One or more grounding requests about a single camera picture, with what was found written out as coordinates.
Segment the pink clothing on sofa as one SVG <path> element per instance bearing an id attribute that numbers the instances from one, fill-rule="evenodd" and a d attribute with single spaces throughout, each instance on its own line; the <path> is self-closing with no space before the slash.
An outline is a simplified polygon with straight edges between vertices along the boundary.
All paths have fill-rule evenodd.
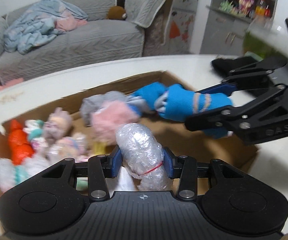
<path id="1" fill-rule="evenodd" d="M 55 28 L 60 31 L 72 31 L 87 23 L 87 20 L 76 19 L 69 11 L 64 10 L 60 17 L 56 19 Z"/>

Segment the white green sock bundle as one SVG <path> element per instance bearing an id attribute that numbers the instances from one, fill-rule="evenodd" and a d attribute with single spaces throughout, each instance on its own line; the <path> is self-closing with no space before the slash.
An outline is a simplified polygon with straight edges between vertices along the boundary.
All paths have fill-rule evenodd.
<path id="1" fill-rule="evenodd" d="M 43 120 L 26 120 L 23 131 L 27 134 L 27 140 L 35 151 L 47 146 L 43 137 Z"/>

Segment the orange plastic bundle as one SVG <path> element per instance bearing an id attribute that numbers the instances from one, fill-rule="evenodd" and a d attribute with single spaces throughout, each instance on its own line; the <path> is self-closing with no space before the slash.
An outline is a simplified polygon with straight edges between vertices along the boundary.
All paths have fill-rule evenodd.
<path id="1" fill-rule="evenodd" d="M 15 119 L 10 122 L 8 144 L 11 150 L 11 161 L 14 165 L 21 165 L 26 158 L 32 157 L 34 150 L 27 139 L 23 126 Z"/>

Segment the grey shelf cabinet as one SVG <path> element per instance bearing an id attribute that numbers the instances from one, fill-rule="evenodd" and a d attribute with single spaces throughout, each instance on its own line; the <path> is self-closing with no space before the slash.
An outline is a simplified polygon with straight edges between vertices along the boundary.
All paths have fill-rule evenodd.
<path id="1" fill-rule="evenodd" d="M 211 0 L 201 54 L 243 55 L 244 37 L 253 21 L 267 25 L 277 0 Z"/>

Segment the brown cardboard box tray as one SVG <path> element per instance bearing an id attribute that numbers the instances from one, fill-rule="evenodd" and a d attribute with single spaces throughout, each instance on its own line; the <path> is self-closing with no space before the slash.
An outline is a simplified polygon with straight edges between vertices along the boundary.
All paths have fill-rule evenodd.
<path id="1" fill-rule="evenodd" d="M 208 163 L 212 159 L 221 159 L 244 172 L 250 169 L 257 156 L 256 146 L 247 146 L 234 135 L 214 140 L 200 131 L 188 131 L 182 123 L 165 120 L 154 114 L 140 115 L 134 121 L 135 113 L 128 111 L 123 114 L 124 104 L 118 99 L 113 103 L 105 102 L 108 110 L 98 115 L 94 127 L 85 126 L 80 112 L 85 98 L 113 90 L 128 95 L 153 82 L 171 86 L 179 83 L 180 79 L 170 72 L 133 75 L 51 101 L 29 111 L 24 111 L 23 107 L 19 106 L 19 114 L 15 120 L 21 124 L 34 119 L 45 121 L 58 107 L 69 112 L 72 118 L 69 135 L 84 136 L 86 152 L 83 159 L 94 156 L 95 148 L 103 142 L 105 154 L 109 154 L 116 145 L 121 145 L 123 153 L 133 152 L 139 157 L 140 163 L 143 163 L 143 143 L 147 142 L 152 150 L 168 147 L 175 155 L 191 156 L 198 162 Z"/>

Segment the blue sock bundle dark band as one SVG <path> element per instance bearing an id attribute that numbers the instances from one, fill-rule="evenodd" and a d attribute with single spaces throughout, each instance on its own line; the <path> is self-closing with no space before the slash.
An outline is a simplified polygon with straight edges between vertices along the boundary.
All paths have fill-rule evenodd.
<path id="1" fill-rule="evenodd" d="M 127 103 L 136 106 L 142 113 L 155 111 L 154 103 L 167 87 L 159 82 L 148 84 L 127 96 Z"/>

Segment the decorated grey refrigerator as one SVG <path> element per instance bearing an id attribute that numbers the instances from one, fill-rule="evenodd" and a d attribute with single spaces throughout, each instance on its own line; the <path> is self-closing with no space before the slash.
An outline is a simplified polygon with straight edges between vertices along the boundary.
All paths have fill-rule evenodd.
<path id="1" fill-rule="evenodd" d="M 199 0 L 173 0 L 165 44 L 161 44 L 165 27 L 165 7 L 157 13 L 145 31 L 144 56 L 188 54 Z"/>

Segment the glass fish tank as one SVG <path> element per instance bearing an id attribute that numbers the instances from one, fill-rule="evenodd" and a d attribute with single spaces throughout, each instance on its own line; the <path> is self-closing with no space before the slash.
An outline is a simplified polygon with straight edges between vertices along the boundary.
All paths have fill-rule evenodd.
<path id="1" fill-rule="evenodd" d="M 253 21 L 244 36 L 243 53 L 264 59 L 270 56 L 288 57 L 288 31 L 272 22 Z"/>

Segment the pink fluffy bird toy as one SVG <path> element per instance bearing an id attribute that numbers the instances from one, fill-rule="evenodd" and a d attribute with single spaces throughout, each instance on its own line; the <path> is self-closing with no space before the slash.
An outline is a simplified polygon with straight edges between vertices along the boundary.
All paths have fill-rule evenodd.
<path id="1" fill-rule="evenodd" d="M 116 131 L 125 124 L 138 122 L 140 117 L 138 109 L 126 102 L 104 101 L 99 110 L 90 114 L 94 154 L 105 154 L 107 146 L 116 144 Z"/>

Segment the blue sock bundle beige stripes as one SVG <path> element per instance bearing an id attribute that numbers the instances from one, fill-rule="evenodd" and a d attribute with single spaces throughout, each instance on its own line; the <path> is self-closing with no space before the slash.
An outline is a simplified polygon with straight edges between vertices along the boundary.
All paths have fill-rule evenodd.
<path id="1" fill-rule="evenodd" d="M 154 102 L 155 110 L 161 117 L 178 122 L 185 122 L 194 114 L 231 105 L 231 99 L 223 93 L 202 94 L 186 90 L 179 84 L 169 86 Z"/>

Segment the clear bubble wrap bundle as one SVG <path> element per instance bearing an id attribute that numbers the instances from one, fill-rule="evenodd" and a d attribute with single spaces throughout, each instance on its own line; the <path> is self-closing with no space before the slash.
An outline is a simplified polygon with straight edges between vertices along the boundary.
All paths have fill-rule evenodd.
<path id="1" fill-rule="evenodd" d="M 173 181 L 163 165 L 164 152 L 152 131 L 142 124 L 130 123 L 116 132 L 116 143 L 128 173 L 139 180 L 139 191 L 169 191 Z"/>

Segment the grey sock bundle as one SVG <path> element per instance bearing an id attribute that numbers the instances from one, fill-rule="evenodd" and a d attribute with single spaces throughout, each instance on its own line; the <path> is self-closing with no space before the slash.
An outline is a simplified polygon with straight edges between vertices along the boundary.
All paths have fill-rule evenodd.
<path id="1" fill-rule="evenodd" d="M 124 93 L 113 90 L 105 94 L 97 94 L 84 98 L 79 109 L 84 125 L 86 127 L 90 127 L 92 125 L 91 113 L 98 111 L 102 107 L 103 102 L 116 100 L 126 102 L 127 97 Z"/>

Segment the lilac knit sock bundle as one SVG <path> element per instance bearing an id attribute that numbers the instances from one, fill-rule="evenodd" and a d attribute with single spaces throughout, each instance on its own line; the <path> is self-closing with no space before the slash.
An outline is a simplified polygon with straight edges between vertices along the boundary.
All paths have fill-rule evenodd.
<path id="1" fill-rule="evenodd" d="M 72 128 L 72 122 L 72 117 L 68 111 L 57 107 L 55 111 L 49 115 L 47 122 L 45 122 L 43 126 L 43 138 L 48 145 L 52 145 L 57 140 L 65 137 Z"/>

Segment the black knit hat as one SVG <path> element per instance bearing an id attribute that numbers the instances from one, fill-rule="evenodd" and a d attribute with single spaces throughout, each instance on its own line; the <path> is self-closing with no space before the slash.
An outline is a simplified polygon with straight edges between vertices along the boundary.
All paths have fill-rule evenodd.
<path id="1" fill-rule="evenodd" d="M 222 77 L 222 83 L 249 82 L 266 75 L 266 70 L 261 63 L 251 56 L 238 57 L 236 59 L 224 59 L 219 57 L 211 61 L 213 70 Z"/>

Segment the white fluffy bundle teal band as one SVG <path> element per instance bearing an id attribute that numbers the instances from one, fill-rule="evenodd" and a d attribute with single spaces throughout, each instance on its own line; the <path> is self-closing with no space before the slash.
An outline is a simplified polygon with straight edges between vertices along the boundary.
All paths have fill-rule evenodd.
<path id="1" fill-rule="evenodd" d="M 50 166 L 49 161 L 39 155 L 25 158 L 20 165 L 0 158 L 0 190 L 4 193 Z"/>

